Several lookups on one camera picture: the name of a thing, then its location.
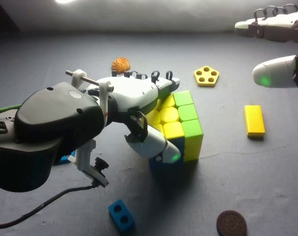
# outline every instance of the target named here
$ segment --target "black cable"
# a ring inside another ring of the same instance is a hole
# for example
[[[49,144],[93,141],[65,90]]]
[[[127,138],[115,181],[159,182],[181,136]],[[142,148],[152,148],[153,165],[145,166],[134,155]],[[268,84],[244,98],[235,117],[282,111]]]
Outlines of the black cable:
[[[9,227],[12,227],[14,225],[17,225],[17,224],[25,221],[26,219],[30,218],[31,216],[33,216],[34,214],[36,214],[37,212],[39,212],[40,210],[42,210],[44,207],[46,207],[49,204],[51,204],[53,201],[55,201],[58,198],[60,198],[61,196],[65,195],[66,193],[76,192],[76,191],[81,191],[81,190],[89,190],[89,189],[92,189],[92,188],[95,188],[95,187],[97,187],[97,185],[91,185],[91,186],[86,186],[86,187],[78,187],[78,188],[69,188],[69,189],[66,189],[66,190],[58,193],[54,197],[50,198],[46,202],[42,203],[41,205],[39,205],[37,208],[35,208],[34,210],[30,211],[29,213],[21,216],[20,218],[14,220],[14,221],[5,223],[5,224],[0,224],[0,229],[9,228]]]

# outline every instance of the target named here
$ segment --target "orange swirl cookie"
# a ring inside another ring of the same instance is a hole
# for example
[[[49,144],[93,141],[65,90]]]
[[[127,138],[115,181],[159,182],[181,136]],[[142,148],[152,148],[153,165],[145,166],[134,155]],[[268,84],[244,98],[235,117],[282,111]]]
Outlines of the orange swirl cookie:
[[[126,58],[117,58],[112,63],[112,70],[116,70],[119,74],[129,69],[130,69],[130,64]]]

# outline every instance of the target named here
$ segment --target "gray table surface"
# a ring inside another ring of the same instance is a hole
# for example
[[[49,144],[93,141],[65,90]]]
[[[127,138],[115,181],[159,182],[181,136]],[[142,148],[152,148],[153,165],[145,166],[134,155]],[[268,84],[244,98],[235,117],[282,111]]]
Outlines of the gray table surface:
[[[298,44],[234,34],[65,34],[0,40],[0,107],[18,104],[37,89],[70,82],[65,70],[82,69],[94,79],[111,74],[111,62],[126,57],[132,70],[172,70],[189,89],[204,130],[200,159],[180,169],[152,173],[148,161],[125,143],[128,130],[111,124],[98,137],[110,167],[106,188],[70,193],[0,236],[119,235],[107,207],[122,199],[137,236],[216,236],[224,210],[239,211],[249,236],[298,236],[298,88],[256,85],[253,68],[298,54]],[[198,87],[193,71],[220,72],[213,88]],[[247,138],[244,105],[262,106],[266,135]],[[90,180],[72,164],[52,168],[40,188],[28,193],[0,189],[0,223],[11,221],[57,194]]]

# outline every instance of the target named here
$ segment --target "white wall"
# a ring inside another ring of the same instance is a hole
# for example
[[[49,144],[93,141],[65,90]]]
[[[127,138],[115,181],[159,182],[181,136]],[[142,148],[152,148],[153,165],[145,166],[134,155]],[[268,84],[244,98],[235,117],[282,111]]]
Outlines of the white wall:
[[[298,0],[0,0],[22,31],[222,31],[267,5]]]

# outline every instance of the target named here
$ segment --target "green light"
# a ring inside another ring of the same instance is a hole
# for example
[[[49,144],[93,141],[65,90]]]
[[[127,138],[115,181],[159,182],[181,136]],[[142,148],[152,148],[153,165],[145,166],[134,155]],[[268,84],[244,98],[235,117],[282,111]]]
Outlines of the green light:
[[[177,160],[179,160],[180,155],[176,154],[174,157],[172,157],[172,161],[176,162]]]
[[[269,87],[271,85],[271,81],[267,76],[261,78],[261,84],[265,87]]]

